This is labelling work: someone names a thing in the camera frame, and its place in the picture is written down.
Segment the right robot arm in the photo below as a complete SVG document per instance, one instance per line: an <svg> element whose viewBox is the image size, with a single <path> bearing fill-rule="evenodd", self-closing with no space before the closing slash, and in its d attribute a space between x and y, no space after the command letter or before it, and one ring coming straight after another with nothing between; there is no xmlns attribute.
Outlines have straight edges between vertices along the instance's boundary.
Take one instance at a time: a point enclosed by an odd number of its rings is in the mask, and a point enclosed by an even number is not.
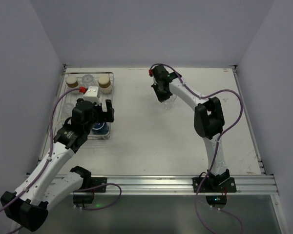
<svg viewBox="0 0 293 234"><path fill-rule="evenodd" d="M168 72L162 64L153 65L149 75L154 80L151 87L160 102L176 95L194 111L194 129L203 139L208 157L208 175L202 185L215 190L230 178L219 139L225 124L220 100L216 97L202 98L202 94L187 86L179 73Z"/></svg>

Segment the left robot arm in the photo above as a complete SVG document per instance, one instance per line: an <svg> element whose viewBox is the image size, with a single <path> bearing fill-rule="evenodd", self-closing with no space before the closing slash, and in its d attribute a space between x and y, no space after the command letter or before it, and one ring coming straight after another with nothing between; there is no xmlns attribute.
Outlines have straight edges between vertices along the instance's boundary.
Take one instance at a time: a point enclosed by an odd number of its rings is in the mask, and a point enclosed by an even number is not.
<svg viewBox="0 0 293 234"><path fill-rule="evenodd" d="M59 170L87 141L97 123L112 123L112 101L101 104L83 98L77 100L72 116L51 139L50 149L30 176L13 192L4 192L0 198L6 216L31 232L38 230L46 221L49 211L71 192L85 190L91 173L79 166L74 167L56 185L51 182Z"/></svg>

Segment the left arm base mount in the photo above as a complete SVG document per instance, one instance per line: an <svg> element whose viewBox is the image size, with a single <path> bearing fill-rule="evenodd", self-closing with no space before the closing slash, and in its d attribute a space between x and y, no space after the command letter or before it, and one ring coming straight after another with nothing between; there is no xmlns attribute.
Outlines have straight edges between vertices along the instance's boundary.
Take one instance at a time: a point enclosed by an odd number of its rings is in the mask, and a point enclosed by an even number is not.
<svg viewBox="0 0 293 234"><path fill-rule="evenodd" d="M107 183L106 177L89 177L83 181L83 184L80 189L88 189L103 185ZM85 207L86 204L91 204L94 201L95 192L105 193L106 188L100 187L98 189L93 189L91 191L86 191L86 195L73 195L73 204L76 206Z"/></svg>

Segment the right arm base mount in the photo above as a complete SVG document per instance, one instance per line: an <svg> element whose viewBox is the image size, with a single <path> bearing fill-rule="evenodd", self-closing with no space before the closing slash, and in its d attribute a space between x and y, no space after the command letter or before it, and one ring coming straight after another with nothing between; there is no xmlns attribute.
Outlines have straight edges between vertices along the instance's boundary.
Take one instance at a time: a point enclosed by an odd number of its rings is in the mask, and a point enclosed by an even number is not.
<svg viewBox="0 0 293 234"><path fill-rule="evenodd" d="M219 209L224 208L227 204L227 194L236 192L235 180L230 176L229 169L220 175L210 174L199 189L199 193L207 194L207 203Z"/></svg>

